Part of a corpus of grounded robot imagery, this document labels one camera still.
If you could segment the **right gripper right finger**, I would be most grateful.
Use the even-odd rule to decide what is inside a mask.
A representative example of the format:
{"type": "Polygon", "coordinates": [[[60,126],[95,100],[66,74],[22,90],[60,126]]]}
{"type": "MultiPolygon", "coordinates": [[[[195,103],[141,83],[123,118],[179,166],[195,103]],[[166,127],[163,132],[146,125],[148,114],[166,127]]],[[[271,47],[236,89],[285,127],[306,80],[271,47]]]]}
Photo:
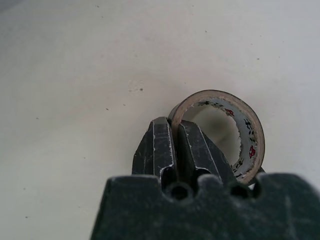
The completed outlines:
{"type": "Polygon", "coordinates": [[[194,191],[200,188],[202,175],[214,176],[224,185],[237,181],[223,152],[196,123],[186,120],[177,129],[177,171],[179,179],[194,191]]]}

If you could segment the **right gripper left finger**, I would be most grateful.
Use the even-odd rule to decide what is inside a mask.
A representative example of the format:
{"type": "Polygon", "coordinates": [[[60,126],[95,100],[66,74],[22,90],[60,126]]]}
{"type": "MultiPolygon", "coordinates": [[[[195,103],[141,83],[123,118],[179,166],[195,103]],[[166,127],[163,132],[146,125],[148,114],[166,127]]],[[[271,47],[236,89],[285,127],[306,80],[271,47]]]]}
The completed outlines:
{"type": "Polygon", "coordinates": [[[154,176],[161,190],[171,193],[178,180],[172,129],[166,117],[153,119],[140,141],[132,162],[133,176],[154,176]]]}

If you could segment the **black electrical tape roll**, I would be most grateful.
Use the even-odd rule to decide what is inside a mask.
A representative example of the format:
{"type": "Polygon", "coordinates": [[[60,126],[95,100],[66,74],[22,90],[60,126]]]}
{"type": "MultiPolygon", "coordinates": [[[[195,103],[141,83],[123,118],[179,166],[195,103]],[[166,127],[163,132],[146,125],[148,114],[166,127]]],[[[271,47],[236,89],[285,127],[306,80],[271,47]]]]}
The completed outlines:
{"type": "Polygon", "coordinates": [[[177,135],[178,126],[190,108],[203,105],[217,108],[235,121],[240,137],[240,152],[231,169],[239,182],[248,186],[253,184],[256,175],[263,171],[265,135],[257,114],[240,98],[214,89],[201,90],[188,96],[168,116],[172,134],[177,135]]]}

